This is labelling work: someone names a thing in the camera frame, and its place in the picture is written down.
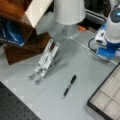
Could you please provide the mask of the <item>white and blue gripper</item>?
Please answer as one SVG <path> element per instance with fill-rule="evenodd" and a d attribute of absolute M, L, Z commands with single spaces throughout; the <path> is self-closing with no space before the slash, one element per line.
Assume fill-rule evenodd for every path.
<path fill-rule="evenodd" d="M 100 30 L 96 37 L 95 43 L 98 45 L 97 55 L 103 59 L 113 59 L 120 56 L 120 43 L 111 43 L 105 39 L 105 30 Z"/>

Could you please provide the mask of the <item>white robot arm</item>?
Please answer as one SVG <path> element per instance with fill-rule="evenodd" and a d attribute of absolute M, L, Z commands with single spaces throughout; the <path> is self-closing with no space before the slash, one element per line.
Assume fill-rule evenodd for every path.
<path fill-rule="evenodd" d="M 95 42 L 98 56 L 105 59 L 120 56 L 120 5 L 112 9 L 107 22 L 97 32 Z"/>

